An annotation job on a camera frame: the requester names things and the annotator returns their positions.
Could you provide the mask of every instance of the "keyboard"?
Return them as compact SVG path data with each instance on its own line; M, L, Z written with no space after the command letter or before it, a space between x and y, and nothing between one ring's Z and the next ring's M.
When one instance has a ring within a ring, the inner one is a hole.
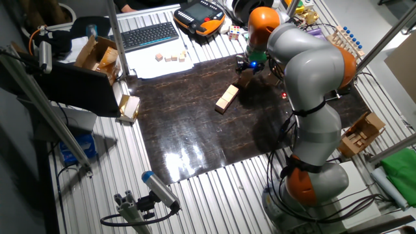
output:
M179 38L179 35L172 23L168 22L123 32L122 38L124 50L127 53L176 40ZM108 36L107 39L114 41L114 36Z

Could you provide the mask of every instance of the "white paper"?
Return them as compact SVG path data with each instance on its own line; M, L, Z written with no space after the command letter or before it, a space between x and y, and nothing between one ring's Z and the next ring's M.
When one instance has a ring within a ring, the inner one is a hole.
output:
M62 60L59 60L59 62L62 62L62 63L75 62L79 53L81 52L85 44L88 42L88 37L84 36L82 38L72 39L71 42L72 42L71 51Z
M184 62L179 62L179 55L185 50L181 39L165 42L126 54L130 69L136 71L138 78L150 79L161 75L182 72L194 67L187 54ZM160 53L163 59L157 62L156 55ZM177 55L176 61L165 62L165 56Z

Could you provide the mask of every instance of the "robotic arm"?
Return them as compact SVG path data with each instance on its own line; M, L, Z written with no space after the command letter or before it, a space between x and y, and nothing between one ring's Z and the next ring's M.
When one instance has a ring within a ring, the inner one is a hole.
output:
M313 207L339 195L348 186L348 176L338 164L326 160L339 145L341 120L325 103L324 94L347 85L356 73L356 60L346 50L301 31L287 16L259 7L248 22L248 61L270 59L286 64L284 83L298 124L298 138L287 167L281 173L281 200L293 209ZM283 212L263 192L263 207L271 220Z

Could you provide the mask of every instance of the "box lid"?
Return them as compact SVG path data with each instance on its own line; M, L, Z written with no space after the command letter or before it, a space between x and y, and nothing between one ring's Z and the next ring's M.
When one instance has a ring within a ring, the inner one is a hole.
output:
M377 130L382 129L385 126L385 123L383 123L375 113L370 113L365 119L369 124L375 126Z

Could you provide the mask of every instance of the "wire bundle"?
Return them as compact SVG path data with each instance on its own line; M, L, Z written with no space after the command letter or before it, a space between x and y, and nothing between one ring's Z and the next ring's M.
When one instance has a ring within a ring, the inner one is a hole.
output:
M287 215L293 216L293 217L295 217L295 218L297 218L299 220L303 220L305 222L313 222L313 223L316 223L316 224L331 224L331 223L335 223L335 222L340 222L342 220L345 220L347 218L350 218L350 217L358 214L359 212L361 212L364 209L368 208L375 201L378 201L378 202L384 202L384 201L385 202L391 202L391 200L388 200L387 198L385 198L381 194L373 194L373 195L369 195L369 196L362 197L362 198L360 198L360 199L358 199L356 201L353 201L350 205L347 205L346 207L344 207L344 208L338 210L337 212L335 212L335 213L333 213L333 214L331 214L331 215L329 215L327 217L324 217L324 218L313 218L307 211L305 211L306 214L309 216L309 217L306 217L306 216L304 216L304 215L302 215L300 213L297 213L292 208L290 208L287 204L285 204L283 202L282 198L281 198L281 186L283 184L283 180L282 179L280 180L279 187L278 187L277 190L276 190L276 188L274 186L274 183L273 183L273 160L274 160L274 157L277 155L276 150L277 150L278 144L281 142L282 139L284 139L286 137L287 133L293 128L293 126L296 125L296 122L294 122L289 128L287 128L289 126L289 124L286 124L286 123L289 123L290 122L291 117L292 117L292 115L282 125L282 127L280 129L280 132L279 132L278 142L276 143L275 148L272 150L272 152L271 152L270 155L267 154L268 163L267 163L267 169L266 169L266 173L267 173L266 179L267 179L267 187L269 188L268 193L269 193L270 199L273 201L273 203L280 210L282 210ZM270 182L272 183L272 190L273 190L274 194L277 197L277 201L272 196L271 189L270 189L270 184L269 184ZM331 204L336 203L336 202L339 202L342 199L345 199L345 198L347 198L349 196L352 196L354 194L358 194L360 192L363 192L364 190L361 190L359 192L350 194L350 195L345 196L345 197L343 197L343 198L341 198L339 200L336 200L336 201L333 201L331 203L327 203L327 204L324 204L324 205L321 205L321 206L318 206L318 207L324 207L324 206L327 206L327 205L331 205ZM341 212L343 212L343 211L345 211L345 210L347 210L349 208L351 208L351 210L349 212L347 212L346 214L344 214L342 216L339 216L337 218L333 218L334 216L338 215L339 213L341 213Z

